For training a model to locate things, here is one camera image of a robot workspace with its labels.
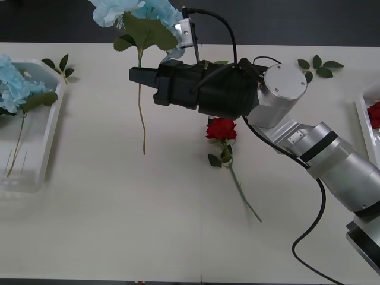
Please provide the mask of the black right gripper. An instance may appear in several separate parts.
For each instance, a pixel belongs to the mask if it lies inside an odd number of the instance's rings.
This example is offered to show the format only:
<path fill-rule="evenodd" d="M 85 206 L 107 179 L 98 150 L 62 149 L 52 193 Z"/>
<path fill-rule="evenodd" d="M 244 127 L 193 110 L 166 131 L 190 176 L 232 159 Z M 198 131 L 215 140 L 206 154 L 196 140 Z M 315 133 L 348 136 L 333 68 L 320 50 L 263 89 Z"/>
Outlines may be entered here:
<path fill-rule="evenodd" d="M 198 93 L 194 88 L 203 78 L 204 65 L 204 61 L 189 65 L 169 60 L 160 64 L 158 69 L 133 67 L 129 70 L 129 80 L 157 89 L 153 96 L 157 105 L 178 105 L 195 110 Z"/>

